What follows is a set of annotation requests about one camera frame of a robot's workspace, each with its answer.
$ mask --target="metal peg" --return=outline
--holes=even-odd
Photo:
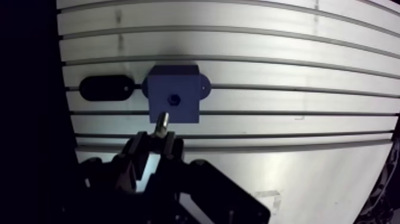
[[[159,138],[164,138],[167,135],[168,121],[170,115],[167,112],[162,112],[157,119],[157,124],[155,125],[154,135]]]

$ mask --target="white slotted panel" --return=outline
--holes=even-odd
[[[397,74],[400,60],[344,46],[266,35],[224,32],[149,32],[60,42],[63,61],[144,55],[225,55],[284,58]]]
[[[256,5],[163,2],[94,8],[58,16],[61,35],[152,26],[227,26],[279,30],[347,41],[400,54],[400,39],[394,36],[332,18],[320,17],[315,22],[315,16],[309,13]]]
[[[67,64],[63,67],[65,86],[75,89],[88,76],[113,74],[125,74],[140,84],[155,64],[190,63],[197,64],[214,86],[265,85],[388,95],[213,89],[200,102],[202,111],[400,111],[400,38],[393,33],[400,33],[400,17],[396,14],[356,0],[276,0],[264,1],[264,5],[262,1],[224,2],[57,0],[58,8],[65,8],[58,16],[60,35],[65,35],[60,42],[61,58]],[[173,26],[193,30],[172,32],[169,29]],[[185,57],[184,61],[171,61],[168,55],[195,55],[198,61],[187,61]],[[143,61],[153,56],[160,61]],[[275,60],[275,64],[256,63],[264,60]],[[330,69],[310,67],[313,63]],[[117,115],[148,109],[140,90],[122,102],[88,102],[74,91],[67,91],[66,96],[70,111],[76,112],[71,121],[80,146],[116,149],[127,141],[125,135],[154,130],[148,116]],[[78,115],[107,111],[116,115]],[[204,152],[186,153],[186,161],[210,161],[251,194],[278,192],[282,196],[279,209],[273,203],[265,204],[273,211],[270,224],[336,224],[354,221],[380,173],[390,144],[323,151],[314,146],[317,151],[291,153],[210,151],[358,141],[366,144],[390,139],[392,134],[388,131],[394,129],[397,119],[361,114],[201,115],[199,124],[170,124],[168,129],[178,135],[216,138],[185,139],[187,147]],[[278,138],[304,133],[322,136]],[[323,136],[324,133],[340,135]],[[241,139],[218,139],[223,135]],[[248,138],[249,135],[265,138]],[[78,153],[80,160],[89,155],[101,154]]]
[[[71,116],[76,133],[152,132],[148,116]],[[182,135],[320,133],[392,130],[397,117],[346,116],[201,116],[199,124],[170,124]]]
[[[369,74],[269,63],[194,61],[214,84],[303,86],[400,95],[400,80]],[[79,86],[88,76],[126,74],[142,83],[156,63],[126,62],[63,67],[65,86]]]
[[[83,99],[79,92],[67,92],[67,99],[72,111],[149,110],[148,100],[140,90],[125,101],[89,102]],[[397,113],[400,111],[400,99],[310,92],[215,89],[206,99],[200,101],[200,110]]]
[[[185,147],[201,148],[204,151],[214,150],[212,147],[268,147],[279,145],[309,145],[309,144],[334,144],[341,142],[359,142],[390,139],[391,133],[371,135],[345,135],[345,136],[323,136],[323,137],[301,137],[301,138],[249,138],[249,139],[185,139]],[[85,138],[77,137],[78,145],[112,145],[122,146],[126,144],[127,138]]]

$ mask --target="groove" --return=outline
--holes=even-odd
[[[182,139],[259,139],[259,138],[304,138],[304,137],[325,137],[325,136],[349,136],[349,135],[371,135],[393,133],[393,130],[378,130],[367,132],[324,132],[324,133],[290,133],[290,134],[257,134],[257,135],[177,135]],[[118,134],[90,134],[75,133],[75,137],[81,138],[134,138],[136,135]]]
[[[245,27],[226,27],[226,26],[152,26],[152,27],[130,27],[130,28],[116,28],[108,30],[97,30],[91,32],[75,33],[64,35],[64,40],[74,39],[74,38],[86,38],[91,36],[99,35],[113,35],[120,33],[142,33],[142,32],[227,32],[227,33],[245,33],[253,35],[269,35],[269,36],[279,36],[286,38],[303,39],[307,41],[316,41],[321,43],[329,43],[338,46],[345,46],[348,48],[360,49],[362,51],[372,52],[380,55],[385,55],[388,57],[393,57],[400,59],[400,55],[384,51],[377,48],[371,48],[369,46],[364,46],[356,43],[351,43],[347,41],[339,41],[336,39],[322,38],[319,36],[306,35],[300,33],[292,33],[278,30],[263,30]]]
[[[383,11],[386,11],[386,12],[388,12],[388,13],[391,13],[391,14],[393,14],[393,15],[397,15],[398,17],[400,17],[400,13],[399,13],[399,12],[397,12],[397,11],[391,9],[391,8],[388,8],[388,7],[386,7],[386,6],[379,5],[378,3],[371,2],[371,1],[369,1],[369,0],[357,0],[357,1],[362,2],[362,3],[365,3],[365,4],[367,4],[367,5],[371,5],[372,7],[379,8],[379,9],[381,9],[381,10],[383,10]]]
[[[135,85],[135,89],[140,89],[140,85]],[[291,92],[315,92],[322,94],[344,94],[358,95],[367,97],[382,97],[400,99],[400,95],[380,94],[375,92],[352,91],[342,89],[327,89],[327,88],[310,88],[303,86],[269,86],[269,85],[240,85],[240,84],[213,84],[212,89],[229,89],[229,90],[250,90],[250,91],[291,91]],[[66,91],[79,91],[79,87],[66,87]]]
[[[107,6],[115,6],[115,5],[124,5],[124,4],[139,4],[139,3],[151,3],[151,2],[218,2],[218,3],[232,3],[232,4],[242,4],[242,5],[257,5],[257,6],[262,6],[262,7],[271,7],[271,8],[281,8],[284,10],[292,10],[292,11],[298,11],[302,13],[309,13],[309,14],[314,14],[314,15],[320,15],[323,17],[328,17],[328,18],[333,18],[336,20],[341,20],[345,21],[348,23],[356,24],[359,26],[364,26],[369,29],[373,29],[376,31],[380,31],[382,33],[386,33],[388,35],[395,36],[397,38],[400,38],[400,33],[393,32],[391,30],[366,23],[360,20],[356,20],[354,18],[349,18],[345,17],[342,15],[337,15],[333,13],[328,13],[325,11],[320,11],[320,10],[315,10],[312,8],[305,8],[305,7],[300,7],[296,5],[288,5],[288,4],[283,4],[283,3],[276,3],[276,2],[268,2],[268,1],[241,1],[241,0],[173,0],[173,1],[168,1],[168,0],[130,0],[130,1],[106,1],[106,2],[96,2],[96,3],[91,3],[91,4],[85,4],[85,5],[78,5],[75,7],[68,7],[64,8],[61,10],[62,13],[68,13],[72,11],[78,11],[78,10],[87,10],[87,9],[92,9],[92,8],[99,8],[99,7],[107,7]]]
[[[312,151],[312,150],[334,150],[340,148],[354,148],[372,145],[392,143],[391,140],[371,140],[360,142],[340,142],[331,144],[309,144],[309,145],[279,145],[266,147],[185,147],[185,152],[221,152],[221,153],[260,153],[260,152],[284,152],[284,151]],[[120,153],[122,145],[78,145],[76,151],[96,153]]]
[[[80,116],[147,116],[149,111],[70,111],[71,115]],[[357,113],[357,112],[325,112],[325,111],[200,111],[202,116],[371,116],[371,117],[394,117],[398,113]]]
[[[316,67],[321,69],[333,69],[340,71],[351,71],[363,74],[372,74],[374,76],[388,77],[392,79],[400,79],[400,75],[384,73],[380,71],[372,71],[367,69],[358,69],[348,66],[337,66],[334,64],[316,63],[310,61],[290,60],[281,58],[261,58],[261,57],[241,57],[241,56],[225,56],[225,55],[150,55],[150,56],[129,56],[129,57],[105,57],[90,58],[82,60],[66,61],[67,66],[75,66],[82,64],[99,64],[113,62],[128,61],[231,61],[231,62],[247,62],[247,63],[270,63],[270,64],[287,64],[292,66]]]

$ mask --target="hole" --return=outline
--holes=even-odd
[[[178,106],[180,104],[180,97],[177,94],[172,94],[168,97],[168,103],[171,106]]]

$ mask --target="blue mounting bracket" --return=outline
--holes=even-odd
[[[150,122],[168,112],[170,123],[199,123],[200,100],[211,92],[211,83],[197,65],[154,66],[142,84],[149,101]]]

